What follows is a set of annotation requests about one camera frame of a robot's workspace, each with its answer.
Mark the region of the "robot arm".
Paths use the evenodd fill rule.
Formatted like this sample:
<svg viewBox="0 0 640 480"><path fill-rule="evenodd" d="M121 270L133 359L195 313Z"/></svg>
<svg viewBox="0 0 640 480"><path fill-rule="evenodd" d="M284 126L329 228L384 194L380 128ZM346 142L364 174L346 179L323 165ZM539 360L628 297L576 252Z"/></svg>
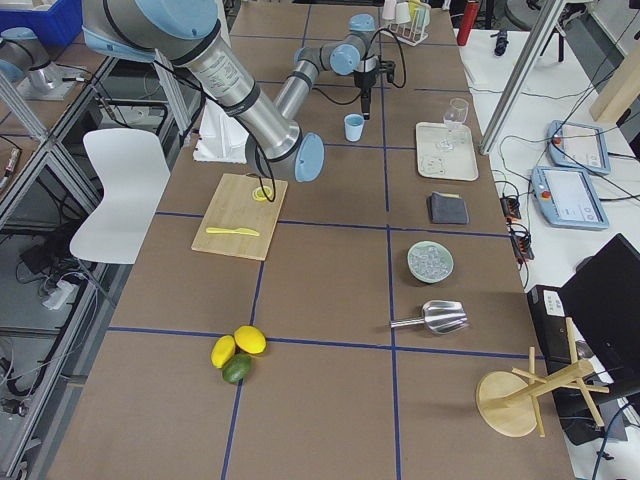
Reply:
<svg viewBox="0 0 640 480"><path fill-rule="evenodd" d="M42 93L62 84L60 68L51 60L37 35L27 27L1 32L1 73L12 83L27 79Z"/></svg>
<svg viewBox="0 0 640 480"><path fill-rule="evenodd" d="M360 76L364 68L378 66L375 20L354 15L343 40L298 51L294 70L270 99L223 39L214 1L85 1L82 15L92 50L144 63L162 53L173 66L188 69L248 132L247 163L267 178L310 182L321 173L324 143L295 120L319 74Z"/></svg>

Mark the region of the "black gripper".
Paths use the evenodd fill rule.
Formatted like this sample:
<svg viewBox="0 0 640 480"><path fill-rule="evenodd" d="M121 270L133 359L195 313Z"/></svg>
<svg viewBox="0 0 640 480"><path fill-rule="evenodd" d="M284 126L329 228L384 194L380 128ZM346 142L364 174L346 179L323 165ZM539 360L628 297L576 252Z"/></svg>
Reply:
<svg viewBox="0 0 640 480"><path fill-rule="evenodd" d="M367 58L361 61L353 72L354 84L361 90L360 104L362 116L370 119L371 92L379 76L385 76L388 83L395 80L395 62L381 58Z"/></svg>

